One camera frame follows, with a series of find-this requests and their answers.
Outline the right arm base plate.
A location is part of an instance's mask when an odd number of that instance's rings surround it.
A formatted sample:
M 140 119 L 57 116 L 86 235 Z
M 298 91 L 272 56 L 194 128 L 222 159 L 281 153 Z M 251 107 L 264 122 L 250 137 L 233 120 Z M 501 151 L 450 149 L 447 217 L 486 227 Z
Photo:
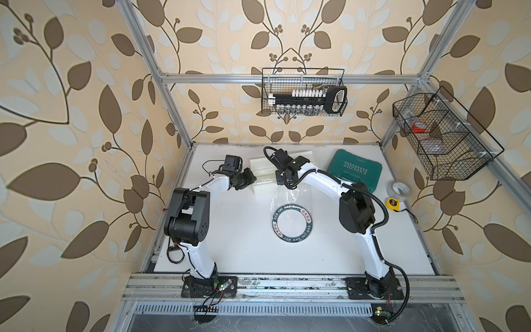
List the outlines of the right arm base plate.
M 376 280 L 372 277 L 347 277 L 345 280 L 350 300 L 403 300 L 405 288 L 393 277 Z

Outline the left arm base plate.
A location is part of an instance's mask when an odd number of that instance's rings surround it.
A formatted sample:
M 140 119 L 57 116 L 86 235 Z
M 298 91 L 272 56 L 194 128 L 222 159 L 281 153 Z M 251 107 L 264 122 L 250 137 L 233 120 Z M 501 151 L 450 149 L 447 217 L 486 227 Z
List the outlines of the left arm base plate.
M 201 279 L 189 275 L 184 278 L 181 297 L 206 299 L 209 295 L 219 297 L 223 293 L 224 298 L 235 298 L 238 281 L 236 276 L 214 276 L 210 279 Z

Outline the white plate green rim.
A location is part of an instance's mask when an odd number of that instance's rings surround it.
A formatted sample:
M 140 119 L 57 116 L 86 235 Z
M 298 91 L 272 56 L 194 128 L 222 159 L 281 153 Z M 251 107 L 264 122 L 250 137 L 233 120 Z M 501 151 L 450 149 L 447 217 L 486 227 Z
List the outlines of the white plate green rim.
M 313 230 L 313 219 L 304 207 L 290 203 L 278 207 L 272 215 L 275 235 L 286 243 L 299 243 Z

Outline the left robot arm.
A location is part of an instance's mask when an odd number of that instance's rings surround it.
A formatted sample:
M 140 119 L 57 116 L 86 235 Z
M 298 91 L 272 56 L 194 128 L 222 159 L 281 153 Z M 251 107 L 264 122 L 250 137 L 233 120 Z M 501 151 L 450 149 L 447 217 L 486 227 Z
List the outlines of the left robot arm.
M 227 155 L 206 183 L 195 188 L 176 188 L 167 207 L 163 232 L 168 239 L 166 256 L 170 263 L 187 260 L 191 276 L 214 279 L 217 266 L 203 244 L 210 227 L 211 199 L 234 189 L 243 190 L 257 178 L 243 167 L 239 156 Z

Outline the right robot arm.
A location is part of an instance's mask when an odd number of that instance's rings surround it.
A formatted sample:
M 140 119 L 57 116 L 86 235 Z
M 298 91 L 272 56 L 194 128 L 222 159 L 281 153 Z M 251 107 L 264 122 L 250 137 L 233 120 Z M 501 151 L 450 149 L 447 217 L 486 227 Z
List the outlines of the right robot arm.
M 358 237 L 366 275 L 378 281 L 389 276 L 391 264 L 383 257 L 376 235 L 376 230 L 389 222 L 389 211 L 377 196 L 363 183 L 343 181 L 303 156 L 291 157 L 284 149 L 267 146 L 264 156 L 276 167 L 277 179 L 286 189 L 307 184 L 337 201 L 340 224 Z

